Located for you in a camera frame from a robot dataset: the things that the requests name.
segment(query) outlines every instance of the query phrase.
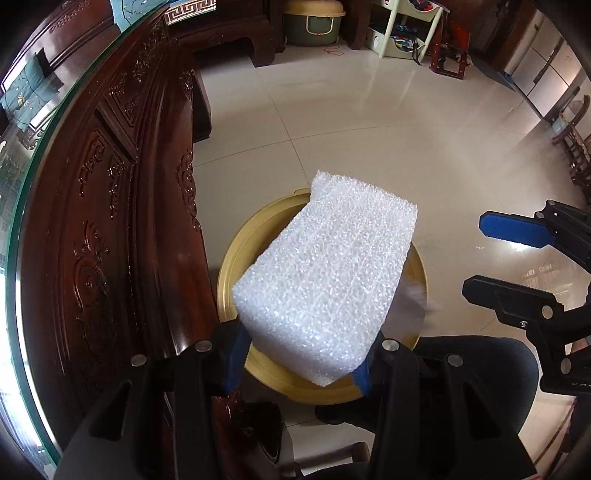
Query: packing foam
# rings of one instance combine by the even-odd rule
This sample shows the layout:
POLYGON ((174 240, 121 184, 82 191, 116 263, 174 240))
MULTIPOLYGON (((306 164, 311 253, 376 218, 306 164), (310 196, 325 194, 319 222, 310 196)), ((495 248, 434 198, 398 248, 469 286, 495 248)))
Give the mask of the packing foam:
POLYGON ((310 203, 232 289, 254 346, 320 386, 365 359, 392 302, 416 205, 318 172, 310 203))

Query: person's leg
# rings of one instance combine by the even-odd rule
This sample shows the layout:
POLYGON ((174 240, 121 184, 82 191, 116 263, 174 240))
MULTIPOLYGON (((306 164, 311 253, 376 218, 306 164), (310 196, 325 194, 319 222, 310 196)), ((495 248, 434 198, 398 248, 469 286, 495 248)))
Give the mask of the person's leg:
POLYGON ((482 380, 515 431, 521 430, 538 386, 538 362, 524 343, 483 335, 421 337, 414 352, 437 359, 448 353, 460 355, 464 365, 470 366, 482 380))
MULTIPOLYGON (((488 388, 515 431, 521 430, 538 385, 537 361, 522 342, 486 336, 421 337, 414 352, 437 359, 448 353, 460 355, 488 388)), ((364 397, 316 407, 316 416, 325 423, 347 422, 375 432, 378 411, 379 400, 364 397)))

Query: yellow basin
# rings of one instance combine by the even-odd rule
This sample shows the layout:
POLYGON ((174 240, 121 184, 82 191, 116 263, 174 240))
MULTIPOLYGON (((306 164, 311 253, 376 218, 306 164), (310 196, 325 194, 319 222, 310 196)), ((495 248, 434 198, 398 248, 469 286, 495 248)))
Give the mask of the yellow basin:
MULTIPOLYGON (((224 256, 219 273, 217 309, 221 321, 232 320, 237 315, 232 301, 232 286, 309 201, 309 190, 296 190, 293 195, 263 207, 240 228, 224 256)), ((423 262, 413 244, 408 251, 402 274, 427 290, 423 262)), ((401 339, 406 346, 413 348, 419 335, 419 331, 409 332, 406 326, 402 337, 397 336, 397 338, 401 339)), ((267 387, 301 403, 331 405, 361 397, 361 392, 354 385, 350 375, 328 387, 319 387, 275 363, 252 345, 245 368, 267 387)))

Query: silver bolt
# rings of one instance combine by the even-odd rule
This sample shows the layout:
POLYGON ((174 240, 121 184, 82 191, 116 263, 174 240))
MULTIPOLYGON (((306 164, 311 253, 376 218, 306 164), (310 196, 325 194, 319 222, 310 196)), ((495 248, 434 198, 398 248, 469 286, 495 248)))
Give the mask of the silver bolt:
POLYGON ((142 365, 145 365, 145 363, 148 361, 148 359, 146 358, 145 355, 142 355, 141 353, 139 353, 138 355, 134 355, 133 357, 131 357, 131 365, 133 367, 141 367, 142 365))
POLYGON ((461 367, 464 364, 464 360, 459 355, 450 355, 447 357, 447 363, 452 367, 461 367))
POLYGON ((395 352, 400 348, 400 344, 396 340, 392 340, 391 338, 386 338, 382 342, 382 348, 387 350, 388 352, 395 352))
POLYGON ((195 350, 201 353, 209 352, 213 345, 209 340, 199 340, 195 343, 195 350))
POLYGON ((570 373, 570 369, 572 368, 572 364, 568 358, 563 358, 560 362, 560 371, 563 375, 568 375, 570 373))
POLYGON ((549 305, 544 305, 542 307, 542 317, 549 320, 552 318, 553 315, 554 315, 554 310, 552 310, 552 307, 550 307, 549 305))

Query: shelf leg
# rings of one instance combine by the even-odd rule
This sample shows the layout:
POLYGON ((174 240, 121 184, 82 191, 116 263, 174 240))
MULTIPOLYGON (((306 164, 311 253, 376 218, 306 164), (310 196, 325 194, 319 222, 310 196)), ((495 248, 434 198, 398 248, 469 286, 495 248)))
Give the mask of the shelf leg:
POLYGON ((380 45, 379 48, 379 57, 381 59, 384 58, 384 53, 386 53, 386 47, 388 46, 388 40, 390 35, 392 34, 392 29, 394 28, 394 20, 396 20, 396 13, 398 12, 398 3, 400 0, 394 0, 392 2, 392 10, 390 12, 390 18, 388 18, 388 26, 386 26, 386 32, 384 33, 384 41, 380 45))
POLYGON ((439 20, 441 19, 441 14, 443 13, 443 8, 437 7, 437 13, 435 13, 435 17, 433 17, 433 21, 431 22, 431 28, 429 29, 429 33, 427 34, 427 38, 425 39, 425 46, 423 47, 423 51, 418 56, 418 62, 421 63, 423 58, 425 58, 425 54, 427 53, 427 49, 429 48, 429 44, 433 39, 433 35, 437 30, 437 26, 439 25, 439 20))

